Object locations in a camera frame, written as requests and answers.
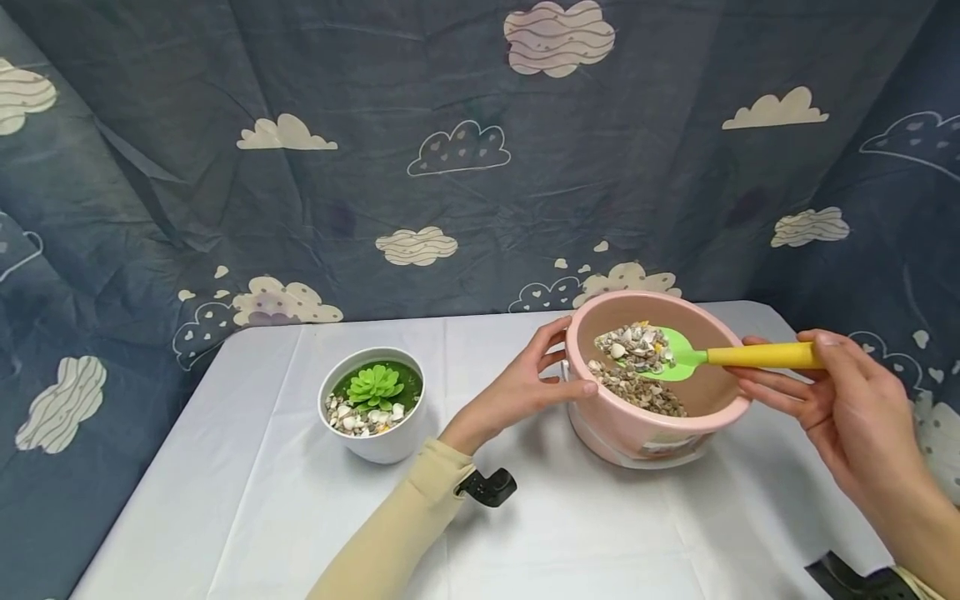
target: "pot label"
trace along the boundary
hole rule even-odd
[[[661,432],[640,448],[643,454],[661,456],[682,452],[700,441],[703,436],[685,436]]]

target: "fingernail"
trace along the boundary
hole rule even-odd
[[[817,339],[817,344],[819,346],[836,346],[837,345],[836,338],[826,333],[818,333],[816,339]]]

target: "white tablecloth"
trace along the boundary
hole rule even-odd
[[[793,339],[766,306],[705,308],[740,335]],[[324,375],[365,346],[405,348],[434,382],[439,431],[556,316],[233,336],[72,597],[300,600],[409,466],[367,464],[335,443],[316,409]],[[829,549],[861,572],[890,560],[800,428],[759,404],[703,459],[667,471],[602,462],[563,408],[505,432],[476,462],[487,474],[507,468],[519,489],[499,509],[467,504],[424,557],[410,598],[808,600],[826,595],[804,566]]]

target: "plastic spatula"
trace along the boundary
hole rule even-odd
[[[676,329],[659,327],[666,338],[676,367],[667,367],[663,372],[641,372],[644,377],[661,381],[683,381],[701,365],[725,367],[756,367],[758,369],[822,369],[823,365],[813,353],[810,342],[790,344],[758,344],[737,348],[709,348],[696,350],[684,335]]]

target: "black clip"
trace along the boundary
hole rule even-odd
[[[833,600],[919,600],[913,589],[891,568],[860,576],[833,552],[806,568]]]
[[[499,468],[496,473],[491,475],[490,479],[475,470],[470,476],[457,486],[457,495],[461,493],[469,494],[474,500],[496,508],[507,501],[513,493],[516,492],[516,480],[505,468]]]

